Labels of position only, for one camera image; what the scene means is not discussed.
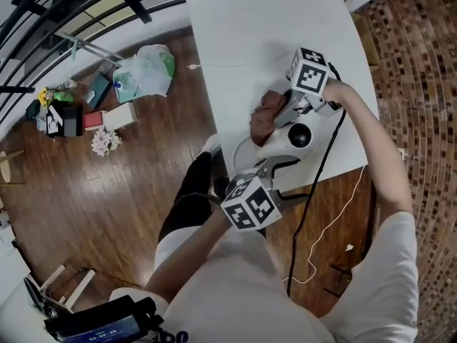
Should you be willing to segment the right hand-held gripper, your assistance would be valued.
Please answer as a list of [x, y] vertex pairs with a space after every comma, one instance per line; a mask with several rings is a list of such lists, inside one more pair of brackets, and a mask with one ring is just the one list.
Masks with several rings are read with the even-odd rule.
[[333, 116], [342, 110], [340, 104], [326, 101], [322, 97], [329, 79], [341, 79], [334, 65], [323, 54], [303, 47], [297, 48], [286, 78], [291, 83], [291, 90], [283, 94], [286, 104], [274, 117], [275, 128], [284, 127], [311, 109], [321, 116]]

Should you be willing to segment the cardboard box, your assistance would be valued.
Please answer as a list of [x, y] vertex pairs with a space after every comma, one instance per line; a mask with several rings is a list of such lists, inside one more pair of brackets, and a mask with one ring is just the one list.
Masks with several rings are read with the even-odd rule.
[[351, 18], [361, 40], [370, 71], [375, 71], [380, 67], [380, 60], [376, 45], [369, 31], [368, 24], [364, 17], [357, 13], [351, 13]]

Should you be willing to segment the white round device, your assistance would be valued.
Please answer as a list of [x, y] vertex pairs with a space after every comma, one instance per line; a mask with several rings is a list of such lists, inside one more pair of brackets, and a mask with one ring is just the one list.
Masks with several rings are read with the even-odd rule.
[[263, 146], [250, 136], [234, 149], [231, 163], [236, 174], [254, 168], [272, 156], [294, 156], [305, 159], [328, 132], [328, 120], [318, 114], [300, 115], [295, 121], [275, 129]]

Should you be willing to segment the black trousers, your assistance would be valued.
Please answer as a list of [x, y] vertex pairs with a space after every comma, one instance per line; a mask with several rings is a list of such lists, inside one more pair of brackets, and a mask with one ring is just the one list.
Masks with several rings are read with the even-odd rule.
[[174, 204], [161, 227], [158, 243], [171, 237], [188, 239], [213, 213], [216, 213], [225, 224], [228, 223], [221, 208], [213, 210], [208, 198], [212, 160], [212, 154], [203, 151], [188, 168]]

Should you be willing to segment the person's right forearm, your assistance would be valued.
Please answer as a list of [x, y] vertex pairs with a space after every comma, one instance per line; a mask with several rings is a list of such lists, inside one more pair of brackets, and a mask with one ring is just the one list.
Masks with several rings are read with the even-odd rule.
[[323, 98], [340, 104], [362, 142], [373, 185], [379, 198], [381, 221], [397, 213], [413, 214], [413, 200], [401, 153], [382, 123], [350, 85], [331, 79]]

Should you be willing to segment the person's left forearm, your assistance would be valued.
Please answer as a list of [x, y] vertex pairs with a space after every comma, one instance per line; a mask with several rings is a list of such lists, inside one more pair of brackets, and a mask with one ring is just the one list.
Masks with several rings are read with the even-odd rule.
[[145, 290], [170, 303], [182, 287], [205, 263], [231, 223], [219, 207], [167, 260], [152, 274]]

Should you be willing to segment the brown cloth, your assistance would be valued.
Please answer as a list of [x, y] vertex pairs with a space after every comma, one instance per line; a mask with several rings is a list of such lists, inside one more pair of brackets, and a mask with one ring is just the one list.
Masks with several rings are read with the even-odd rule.
[[288, 103], [288, 99], [276, 91], [269, 90], [260, 104], [251, 113], [250, 135], [253, 143], [263, 147], [276, 129], [274, 119]]

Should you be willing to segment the grey metal rod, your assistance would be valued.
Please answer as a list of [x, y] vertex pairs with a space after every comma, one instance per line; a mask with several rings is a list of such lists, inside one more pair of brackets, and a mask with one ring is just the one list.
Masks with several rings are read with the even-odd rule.
[[62, 39], [66, 39], [72, 43], [71, 47], [71, 59], [73, 61], [76, 60], [76, 53], [78, 50], [82, 49], [93, 56], [99, 57], [103, 61], [106, 61], [116, 67], [121, 67], [119, 61], [124, 60], [124, 58], [114, 52], [108, 51], [100, 46], [97, 46], [95, 44], [92, 44], [91, 42], [82, 40], [80, 38], [77, 38], [75, 36], [66, 34], [64, 32], [61, 32], [59, 36]]

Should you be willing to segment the white table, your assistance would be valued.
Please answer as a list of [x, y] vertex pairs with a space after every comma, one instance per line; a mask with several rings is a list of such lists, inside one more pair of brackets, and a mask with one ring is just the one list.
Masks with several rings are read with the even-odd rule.
[[[343, 0], [186, 0], [200, 65], [230, 177], [235, 147], [250, 136], [251, 113], [269, 90], [291, 90], [286, 78], [299, 47], [317, 51], [377, 112], [371, 71]], [[317, 114], [308, 111], [305, 114]], [[280, 191], [366, 165], [361, 140], [341, 112], [322, 116], [328, 132], [299, 163], [279, 169]]]

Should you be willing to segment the black and white box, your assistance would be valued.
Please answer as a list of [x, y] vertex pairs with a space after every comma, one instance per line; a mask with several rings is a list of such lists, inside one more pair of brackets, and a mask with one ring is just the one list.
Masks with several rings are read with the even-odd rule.
[[46, 134], [52, 138], [64, 136], [64, 119], [52, 105], [49, 106], [46, 113]]

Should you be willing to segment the white shoe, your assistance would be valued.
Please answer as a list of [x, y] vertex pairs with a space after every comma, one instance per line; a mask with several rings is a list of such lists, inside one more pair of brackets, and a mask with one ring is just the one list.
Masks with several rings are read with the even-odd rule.
[[221, 144], [219, 141], [219, 136], [217, 133], [215, 133], [206, 140], [206, 143], [199, 152], [199, 155], [203, 153], [209, 153], [211, 156], [214, 156], [220, 149]]

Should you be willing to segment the wooden stool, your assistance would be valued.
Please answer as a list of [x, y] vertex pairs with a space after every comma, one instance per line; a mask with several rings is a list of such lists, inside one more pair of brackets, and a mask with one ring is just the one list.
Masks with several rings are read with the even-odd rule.
[[14, 185], [21, 185], [23, 182], [14, 183], [11, 181], [11, 165], [10, 161], [24, 153], [24, 150], [13, 151], [11, 153], [6, 153], [4, 150], [0, 151], [0, 175], [4, 180], [4, 183], [0, 183], [0, 186], [14, 186]]

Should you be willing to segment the dark green small box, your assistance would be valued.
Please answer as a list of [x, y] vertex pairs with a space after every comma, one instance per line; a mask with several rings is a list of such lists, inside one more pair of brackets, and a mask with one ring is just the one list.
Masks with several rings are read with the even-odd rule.
[[41, 103], [38, 99], [33, 100], [26, 109], [26, 120], [33, 121], [40, 112]]

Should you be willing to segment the teal box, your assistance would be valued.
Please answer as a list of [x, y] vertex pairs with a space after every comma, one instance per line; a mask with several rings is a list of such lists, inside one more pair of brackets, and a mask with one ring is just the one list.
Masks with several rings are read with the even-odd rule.
[[86, 93], [86, 103], [92, 109], [98, 109], [111, 88], [111, 85], [112, 83], [103, 74], [98, 73]]

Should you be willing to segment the white flower bouquet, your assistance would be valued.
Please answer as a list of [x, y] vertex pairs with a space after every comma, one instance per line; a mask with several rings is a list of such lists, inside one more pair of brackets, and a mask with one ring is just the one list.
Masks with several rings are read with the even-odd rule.
[[121, 137], [114, 131], [107, 131], [100, 128], [96, 131], [92, 142], [92, 151], [102, 157], [105, 157], [111, 151], [116, 150], [122, 144]]

